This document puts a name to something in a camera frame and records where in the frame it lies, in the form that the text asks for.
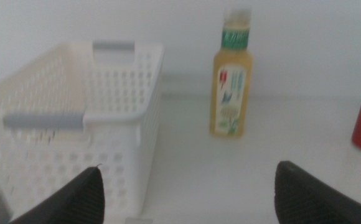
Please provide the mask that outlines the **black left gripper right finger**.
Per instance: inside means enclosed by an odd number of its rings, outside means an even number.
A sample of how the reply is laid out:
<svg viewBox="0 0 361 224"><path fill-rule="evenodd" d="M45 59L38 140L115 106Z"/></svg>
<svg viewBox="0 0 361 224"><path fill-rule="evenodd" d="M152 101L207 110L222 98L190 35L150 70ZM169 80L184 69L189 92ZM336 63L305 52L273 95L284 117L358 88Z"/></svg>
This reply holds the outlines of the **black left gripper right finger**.
<svg viewBox="0 0 361 224"><path fill-rule="evenodd" d="M291 161L276 167L274 209L280 223L361 224L361 203Z"/></svg>

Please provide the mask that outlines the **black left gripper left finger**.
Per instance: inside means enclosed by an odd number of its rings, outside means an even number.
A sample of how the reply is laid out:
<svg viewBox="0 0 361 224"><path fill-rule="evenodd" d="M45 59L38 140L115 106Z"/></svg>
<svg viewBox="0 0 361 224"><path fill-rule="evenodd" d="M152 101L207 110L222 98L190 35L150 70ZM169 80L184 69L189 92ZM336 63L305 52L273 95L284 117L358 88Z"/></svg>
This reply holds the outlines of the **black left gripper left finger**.
<svg viewBox="0 0 361 224"><path fill-rule="evenodd" d="M15 224L92 224L105 219L101 171L89 167L43 202L12 220Z"/></svg>

